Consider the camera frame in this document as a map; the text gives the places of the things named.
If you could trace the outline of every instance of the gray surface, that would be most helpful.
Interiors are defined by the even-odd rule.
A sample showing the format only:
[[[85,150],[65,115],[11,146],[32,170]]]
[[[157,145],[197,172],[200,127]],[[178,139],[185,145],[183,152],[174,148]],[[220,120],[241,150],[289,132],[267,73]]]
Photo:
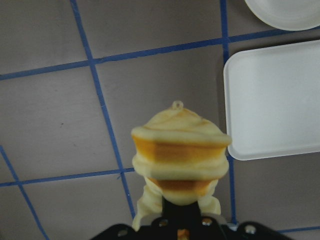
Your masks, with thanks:
[[[222,36],[218,0],[77,2],[94,58]],[[257,19],[244,1],[227,0],[226,8],[229,36],[275,30]],[[0,13],[0,75],[87,59],[68,1],[1,1]],[[319,38],[320,30],[312,29],[230,42],[228,50],[231,56]],[[135,153],[131,129],[174,100],[226,131],[223,50],[218,44],[96,65],[113,144],[124,168],[132,167]],[[87,240],[110,225],[130,224],[117,152],[88,66],[1,80],[0,145],[24,181],[50,240]],[[320,226],[319,158],[312,153],[236,160],[237,220],[258,221],[276,230]],[[73,176],[62,179],[74,179],[55,178],[66,175]],[[144,180],[135,172],[124,175],[135,207]],[[17,183],[6,184],[11,181],[0,156],[0,236],[45,239]],[[228,174],[215,196],[229,221]],[[320,238],[318,230],[286,234],[297,240]]]

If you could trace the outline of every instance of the white plate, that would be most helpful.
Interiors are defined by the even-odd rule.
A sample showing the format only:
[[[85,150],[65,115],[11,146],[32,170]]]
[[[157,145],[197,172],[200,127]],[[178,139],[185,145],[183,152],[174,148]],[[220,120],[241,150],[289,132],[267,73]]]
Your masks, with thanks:
[[[320,40],[238,52],[223,74],[231,156],[320,152]]]
[[[320,0],[245,0],[251,11],[277,29],[300,31],[320,25]]]

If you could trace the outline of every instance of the rectangular white tray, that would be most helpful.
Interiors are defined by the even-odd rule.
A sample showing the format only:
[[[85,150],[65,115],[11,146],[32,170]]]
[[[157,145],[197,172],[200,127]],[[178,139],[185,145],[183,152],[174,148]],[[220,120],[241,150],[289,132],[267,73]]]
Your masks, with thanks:
[[[320,152],[320,40],[238,52],[223,74],[231,156]]]

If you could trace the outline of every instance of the round white plate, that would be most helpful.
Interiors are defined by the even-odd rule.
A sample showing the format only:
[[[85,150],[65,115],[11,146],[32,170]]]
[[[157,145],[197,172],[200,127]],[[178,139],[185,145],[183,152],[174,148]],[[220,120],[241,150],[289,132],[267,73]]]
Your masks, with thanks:
[[[282,30],[301,31],[320,26],[320,0],[245,0],[266,24]]]

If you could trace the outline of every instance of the screw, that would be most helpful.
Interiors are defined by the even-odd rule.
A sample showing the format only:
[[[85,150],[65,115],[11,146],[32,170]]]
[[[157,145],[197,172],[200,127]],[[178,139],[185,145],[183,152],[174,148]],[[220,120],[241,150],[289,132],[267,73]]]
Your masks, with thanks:
[[[253,225],[247,225],[244,227],[244,231],[247,233],[247,234],[255,234],[257,229],[255,226]]]
[[[203,226],[210,226],[212,224],[212,219],[209,217],[204,217],[202,219],[202,225]]]
[[[161,219],[159,221],[159,227],[165,227],[168,225],[168,220],[167,219]]]
[[[128,234],[128,229],[122,229],[120,231],[118,231],[118,238],[124,237]]]

